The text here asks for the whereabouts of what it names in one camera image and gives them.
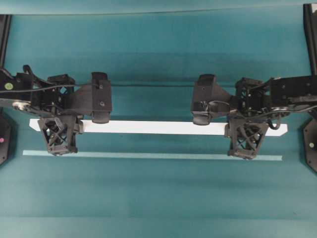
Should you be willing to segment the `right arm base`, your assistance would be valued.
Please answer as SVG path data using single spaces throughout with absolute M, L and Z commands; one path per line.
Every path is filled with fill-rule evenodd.
M 300 161 L 317 174 L 317 120 L 309 119 L 300 128 Z

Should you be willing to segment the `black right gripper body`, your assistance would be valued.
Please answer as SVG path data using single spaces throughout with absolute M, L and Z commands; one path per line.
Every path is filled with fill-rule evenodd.
M 192 113 L 208 112 L 211 119 L 233 117 L 239 119 L 268 119 L 269 96 L 268 88 L 259 80 L 241 78 L 235 84 L 232 95 L 214 80 L 212 85 L 199 86 L 194 84 L 192 97 Z

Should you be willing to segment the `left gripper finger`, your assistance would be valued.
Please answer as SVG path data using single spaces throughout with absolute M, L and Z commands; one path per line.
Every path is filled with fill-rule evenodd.
M 107 74 L 104 72 L 92 72 L 92 81 L 99 82 L 100 80 L 107 80 Z
M 92 113 L 93 123 L 108 123 L 109 113 Z

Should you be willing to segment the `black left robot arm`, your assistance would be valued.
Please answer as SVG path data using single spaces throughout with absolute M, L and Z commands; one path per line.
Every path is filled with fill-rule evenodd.
M 104 124 L 112 111 L 111 82 L 103 72 L 92 72 L 91 81 L 76 84 L 68 74 L 42 80 L 28 65 L 15 76 L 1 68 L 0 105 L 41 118 L 90 116 L 92 122 Z

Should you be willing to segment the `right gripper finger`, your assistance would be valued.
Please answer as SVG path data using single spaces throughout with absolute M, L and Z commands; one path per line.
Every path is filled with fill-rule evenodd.
M 199 86 L 209 86 L 212 85 L 214 80 L 216 80 L 216 76 L 213 74 L 202 74 L 198 79 Z
M 209 125 L 211 115 L 208 112 L 193 112 L 193 123 L 195 125 Z

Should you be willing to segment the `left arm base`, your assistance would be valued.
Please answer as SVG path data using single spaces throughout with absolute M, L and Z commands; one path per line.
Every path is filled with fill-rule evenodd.
M 16 156 L 17 152 L 17 123 L 8 114 L 0 115 L 0 166 Z

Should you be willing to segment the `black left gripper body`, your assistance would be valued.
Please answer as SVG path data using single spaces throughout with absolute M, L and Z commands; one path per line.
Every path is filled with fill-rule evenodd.
M 43 88 L 32 92 L 31 113 L 41 118 L 61 115 L 92 116 L 92 113 L 111 113 L 111 83 L 108 80 L 76 85 L 67 74 L 51 76 L 47 81 L 35 75 L 33 84 Z

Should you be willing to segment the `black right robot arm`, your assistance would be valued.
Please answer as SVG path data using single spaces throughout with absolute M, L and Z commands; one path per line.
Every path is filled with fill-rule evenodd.
M 208 125 L 219 117 L 270 123 L 316 107 L 315 75 L 271 78 L 267 82 L 243 77 L 231 95 L 218 85 L 215 75 L 203 74 L 194 84 L 191 113 L 196 125 Z

